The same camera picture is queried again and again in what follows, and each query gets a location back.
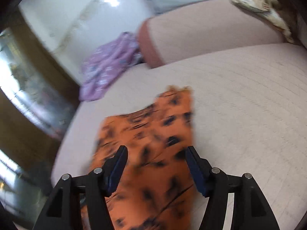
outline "crumpled fabric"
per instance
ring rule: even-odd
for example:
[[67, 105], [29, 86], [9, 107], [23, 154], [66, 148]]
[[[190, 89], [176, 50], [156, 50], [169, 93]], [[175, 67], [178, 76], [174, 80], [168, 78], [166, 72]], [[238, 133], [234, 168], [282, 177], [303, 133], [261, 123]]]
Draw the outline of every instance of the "crumpled fabric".
[[102, 98], [110, 85], [133, 64], [139, 45], [136, 35], [123, 32], [116, 40], [96, 49], [82, 66], [84, 82], [80, 101]]
[[231, 0], [238, 7], [246, 9], [268, 21], [270, 21], [282, 34], [289, 43], [294, 43], [291, 37], [291, 31], [286, 22], [273, 8], [273, 3], [277, 0]]
[[[185, 148], [193, 145], [192, 103], [191, 88], [169, 86], [150, 106], [106, 117], [99, 127], [89, 170], [102, 167], [121, 145], [128, 149], [116, 192], [105, 198], [114, 230], [190, 229], [196, 190]], [[81, 216], [90, 230], [87, 207]]]

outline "metal screw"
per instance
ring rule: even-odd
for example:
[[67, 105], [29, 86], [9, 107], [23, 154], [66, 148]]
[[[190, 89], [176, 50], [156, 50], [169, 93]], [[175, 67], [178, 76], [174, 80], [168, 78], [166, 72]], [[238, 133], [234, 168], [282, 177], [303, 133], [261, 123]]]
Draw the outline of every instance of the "metal screw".
[[245, 176], [247, 179], [253, 178], [253, 176], [252, 176], [250, 173], [245, 173], [244, 176]]
[[220, 172], [220, 169], [219, 168], [213, 168], [211, 171], [214, 174], [218, 174]]
[[94, 173], [95, 174], [99, 174], [99, 173], [101, 173], [102, 172], [102, 168], [95, 168], [94, 169]]
[[65, 175], [62, 175], [62, 180], [67, 180], [70, 178], [70, 175], [69, 174], [65, 174]]

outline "orange cloth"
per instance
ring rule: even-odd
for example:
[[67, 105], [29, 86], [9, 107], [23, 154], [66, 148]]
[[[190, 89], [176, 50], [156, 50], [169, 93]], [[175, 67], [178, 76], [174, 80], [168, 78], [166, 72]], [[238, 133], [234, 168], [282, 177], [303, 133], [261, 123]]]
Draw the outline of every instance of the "orange cloth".
[[191, 91], [174, 87], [141, 111], [105, 119], [91, 170], [120, 145], [128, 148], [118, 188], [106, 198], [116, 230], [189, 229], [195, 191], [185, 161], [185, 148], [192, 145], [190, 120]]

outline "purple cloth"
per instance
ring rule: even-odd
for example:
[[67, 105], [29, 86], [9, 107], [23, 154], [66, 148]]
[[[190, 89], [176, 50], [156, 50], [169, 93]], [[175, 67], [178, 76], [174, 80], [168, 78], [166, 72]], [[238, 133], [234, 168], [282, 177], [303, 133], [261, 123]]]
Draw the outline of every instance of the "purple cloth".
[[97, 48], [82, 66], [85, 81], [80, 88], [80, 101], [102, 98], [110, 84], [129, 67], [138, 48], [136, 36], [128, 32]]

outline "brown pillow trim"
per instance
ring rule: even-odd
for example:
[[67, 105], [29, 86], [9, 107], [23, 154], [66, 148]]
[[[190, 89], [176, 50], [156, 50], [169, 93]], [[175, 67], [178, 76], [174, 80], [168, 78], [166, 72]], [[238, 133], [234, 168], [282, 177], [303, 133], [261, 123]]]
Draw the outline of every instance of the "brown pillow trim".
[[165, 65], [165, 63], [151, 41], [148, 27], [149, 20], [150, 18], [143, 22], [139, 30], [138, 41], [144, 60], [150, 68], [156, 68]]

